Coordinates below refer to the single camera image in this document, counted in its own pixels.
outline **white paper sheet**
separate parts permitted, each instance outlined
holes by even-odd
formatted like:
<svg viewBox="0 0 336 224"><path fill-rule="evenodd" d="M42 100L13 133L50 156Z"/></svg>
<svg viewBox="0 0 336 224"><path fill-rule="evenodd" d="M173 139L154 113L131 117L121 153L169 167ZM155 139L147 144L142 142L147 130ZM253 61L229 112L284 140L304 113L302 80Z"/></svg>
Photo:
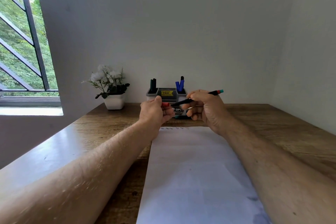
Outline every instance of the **white paper sheet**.
<svg viewBox="0 0 336 224"><path fill-rule="evenodd" d="M271 224L228 143L206 127L161 128L137 224Z"/></svg>

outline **white wall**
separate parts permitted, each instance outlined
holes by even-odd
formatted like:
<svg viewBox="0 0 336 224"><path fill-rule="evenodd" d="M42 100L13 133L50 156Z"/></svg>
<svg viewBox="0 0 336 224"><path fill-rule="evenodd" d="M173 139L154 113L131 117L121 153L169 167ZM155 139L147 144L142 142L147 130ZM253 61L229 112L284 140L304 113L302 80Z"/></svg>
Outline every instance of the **white wall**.
<svg viewBox="0 0 336 224"><path fill-rule="evenodd" d="M43 118L45 128L39 125L41 118L0 117L0 122L6 121L2 163L47 139L48 124L60 129L102 102L94 99L90 85L81 83L99 64L124 67L131 84L127 102L145 100L151 78L157 78L158 86L174 87L183 75L187 90L224 89L227 103L269 103L292 4L292 0L40 1L65 115ZM28 121L29 126L13 132L12 126Z"/></svg>
<svg viewBox="0 0 336 224"><path fill-rule="evenodd" d="M336 134L336 0L294 0L272 105Z"/></svg>

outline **potted plant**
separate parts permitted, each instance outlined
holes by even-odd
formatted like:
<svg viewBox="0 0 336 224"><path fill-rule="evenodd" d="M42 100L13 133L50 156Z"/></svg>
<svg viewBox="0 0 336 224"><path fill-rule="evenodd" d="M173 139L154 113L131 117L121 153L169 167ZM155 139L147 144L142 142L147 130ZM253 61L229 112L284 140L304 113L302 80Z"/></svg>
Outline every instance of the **potted plant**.
<svg viewBox="0 0 336 224"><path fill-rule="evenodd" d="M102 96L107 109L120 110L124 107L125 92L129 86L129 83L122 83L124 79L123 69L118 72L110 66L99 65L98 71L92 73L90 80L87 82L102 91L95 98Z"/></svg>

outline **desk organizer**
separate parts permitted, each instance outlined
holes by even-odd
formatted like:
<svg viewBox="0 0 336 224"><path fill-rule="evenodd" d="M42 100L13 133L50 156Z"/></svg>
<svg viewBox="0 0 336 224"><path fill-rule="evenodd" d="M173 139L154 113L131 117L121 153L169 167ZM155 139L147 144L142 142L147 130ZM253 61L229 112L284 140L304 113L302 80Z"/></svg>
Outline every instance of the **desk organizer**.
<svg viewBox="0 0 336 224"><path fill-rule="evenodd" d="M156 92L150 92L149 89L146 93L147 100L155 99L156 96L161 96L162 102L176 103L187 98L187 92L183 89L182 92L178 92L176 88L156 88ZM181 109L179 106L174 106L174 112L176 116L187 117L187 111Z"/></svg>

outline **wood grain surface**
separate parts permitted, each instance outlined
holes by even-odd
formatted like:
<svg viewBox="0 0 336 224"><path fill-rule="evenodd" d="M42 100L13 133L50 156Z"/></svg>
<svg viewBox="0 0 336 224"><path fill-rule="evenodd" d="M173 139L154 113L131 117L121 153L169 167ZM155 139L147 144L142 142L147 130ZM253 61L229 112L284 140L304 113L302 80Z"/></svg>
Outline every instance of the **wood grain surface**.
<svg viewBox="0 0 336 224"><path fill-rule="evenodd" d="M269 141L336 181L336 136L267 104L228 104L228 110ZM108 111L104 104L0 170L0 201L25 185L97 147L138 120L139 104ZM202 121L172 119L164 126L204 126ZM97 224L137 221L150 145L120 182Z"/></svg>

